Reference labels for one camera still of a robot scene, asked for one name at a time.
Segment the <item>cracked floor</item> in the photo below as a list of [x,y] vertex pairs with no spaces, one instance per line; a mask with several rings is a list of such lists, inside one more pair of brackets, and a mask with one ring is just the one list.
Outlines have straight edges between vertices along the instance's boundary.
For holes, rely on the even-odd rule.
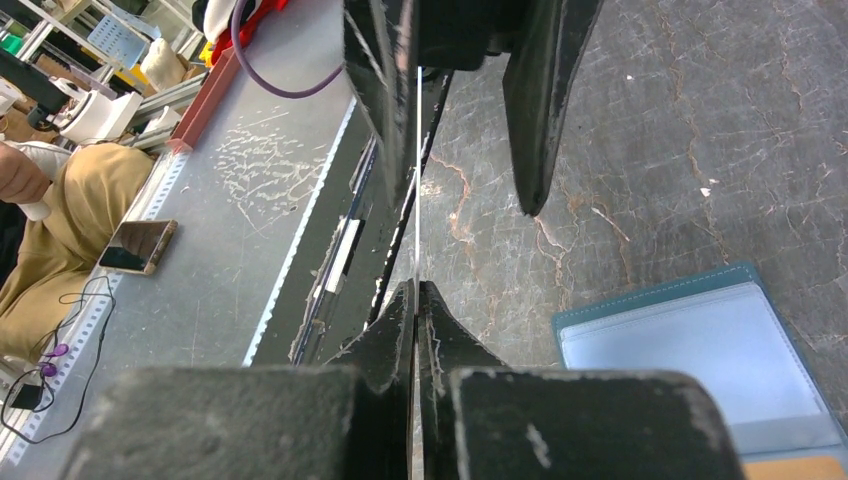
[[846,424],[846,19],[839,0],[608,0],[535,219],[512,184],[508,59],[457,74],[423,179],[423,278],[508,363],[555,365],[554,313],[749,260]]

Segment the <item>person's leg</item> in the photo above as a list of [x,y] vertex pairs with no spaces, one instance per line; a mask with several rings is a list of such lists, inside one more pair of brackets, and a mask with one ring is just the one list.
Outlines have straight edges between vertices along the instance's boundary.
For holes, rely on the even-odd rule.
[[0,355],[38,359],[117,229],[152,161],[138,150],[97,145],[75,154],[44,201],[51,215],[28,222],[18,265],[0,289]]

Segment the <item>smartphone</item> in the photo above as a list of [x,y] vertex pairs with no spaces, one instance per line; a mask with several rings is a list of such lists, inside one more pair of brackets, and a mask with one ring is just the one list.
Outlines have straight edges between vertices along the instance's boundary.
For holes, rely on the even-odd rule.
[[97,264],[121,272],[150,275],[176,231],[176,220],[123,222]]

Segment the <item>wire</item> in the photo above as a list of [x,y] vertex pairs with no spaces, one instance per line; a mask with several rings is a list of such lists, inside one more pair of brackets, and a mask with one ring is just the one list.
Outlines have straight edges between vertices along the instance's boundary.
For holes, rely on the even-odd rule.
[[[98,280],[103,280],[103,279],[106,280],[106,288],[108,289],[108,293],[88,293],[87,292],[88,287],[93,282],[98,281]],[[75,296],[75,295],[79,295],[79,299],[77,299],[73,302],[67,302],[65,300],[65,298],[67,298],[69,296]],[[48,402],[48,404],[45,405],[44,407],[40,407],[36,410],[33,410],[33,412],[34,413],[43,412],[43,411],[47,410],[50,406],[53,405],[53,402],[55,401],[56,392],[55,392],[55,390],[53,390],[53,387],[50,386],[47,378],[45,378],[44,373],[41,372],[41,369],[39,369],[39,368],[30,370],[30,371],[24,373],[23,375],[21,375],[20,377],[18,377],[14,381],[14,383],[12,383],[12,386],[9,387],[9,392],[6,394],[6,399],[3,401],[3,405],[0,405],[0,424],[2,424],[10,432],[14,433],[15,435],[18,436],[18,438],[20,438],[21,440],[23,440],[24,442],[26,442],[30,445],[38,445],[39,443],[44,443],[47,440],[50,440],[51,438],[55,438],[55,437],[58,437],[60,435],[64,435],[64,434],[70,432],[77,425],[80,417],[82,416],[82,411],[85,408],[85,397],[88,394],[88,387],[91,385],[91,379],[94,378],[94,373],[95,373],[95,371],[97,371],[97,366],[100,364],[100,357],[103,353],[103,341],[106,339],[106,327],[109,325],[109,320],[112,318],[112,313],[114,313],[114,311],[115,311],[115,306],[117,305],[117,300],[115,300],[115,294],[112,291],[112,285],[109,283],[109,277],[106,276],[106,275],[101,275],[99,277],[94,277],[92,279],[89,279],[85,283],[85,286],[82,289],[82,293],[79,293],[79,294],[68,293],[68,294],[65,294],[65,295],[62,295],[61,297],[59,297],[59,303],[62,303],[63,305],[73,305],[75,303],[83,303],[83,302],[86,301],[87,298],[91,298],[91,297],[106,297],[106,298],[108,298],[109,299],[109,310],[106,313],[106,318],[103,319],[103,326],[100,327],[100,335],[97,338],[97,353],[95,354],[95,357],[94,357],[94,365],[92,365],[91,373],[88,374],[88,379],[86,379],[86,381],[85,381],[85,386],[82,389],[82,396],[80,397],[79,408],[77,409],[77,413],[74,416],[73,421],[71,421],[71,424],[68,425],[68,427],[66,429],[64,429],[60,432],[47,435],[46,437],[42,438],[41,440],[33,440],[32,438],[27,437],[22,432],[18,431],[17,429],[15,429],[14,427],[12,427],[11,425],[9,425],[6,422],[6,407],[9,404],[9,400],[12,398],[12,393],[15,391],[15,389],[19,385],[21,385],[23,383],[23,380],[27,376],[29,376],[33,373],[36,373],[36,372],[39,373],[39,378],[41,380],[42,387],[44,387],[48,392],[50,392],[50,402]],[[68,319],[62,321],[62,323],[60,323],[59,326],[57,326],[52,332],[50,332],[49,334],[42,337],[41,341],[43,341],[45,337],[52,335],[56,339],[56,341],[58,342],[59,330],[61,330],[62,328],[65,328],[69,325],[72,325],[76,321],[76,319],[79,316],[81,311],[82,311],[82,308],[79,308],[76,313],[71,315]]]
[[327,78],[321,80],[317,85],[312,88],[307,88],[306,90],[301,90],[299,92],[283,90],[268,83],[268,81],[262,78],[256,72],[256,70],[253,69],[253,66],[250,65],[250,62],[247,60],[247,57],[244,54],[244,48],[241,45],[241,37],[239,37],[239,27],[241,26],[241,16],[244,12],[245,5],[247,5],[247,0],[238,0],[236,2],[236,6],[233,8],[233,14],[230,17],[230,37],[232,37],[233,52],[236,54],[236,58],[238,59],[239,64],[241,64],[241,68],[243,68],[245,73],[247,73],[247,76],[249,76],[260,87],[264,88],[265,90],[274,95],[277,95],[278,97],[298,100],[301,98],[311,97],[312,95],[315,95],[321,90],[324,90],[327,85],[332,83],[332,81],[335,80],[340,73],[342,73],[343,66],[339,65],[338,68],[333,70],[333,72],[330,73]]

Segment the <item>green object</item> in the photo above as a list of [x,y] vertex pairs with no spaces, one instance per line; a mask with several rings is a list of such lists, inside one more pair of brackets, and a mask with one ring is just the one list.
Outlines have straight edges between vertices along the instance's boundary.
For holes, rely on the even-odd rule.
[[6,50],[12,55],[16,55],[23,46],[23,39],[21,39],[21,37],[16,37],[15,35],[6,35],[6,38],[0,41],[0,48]]

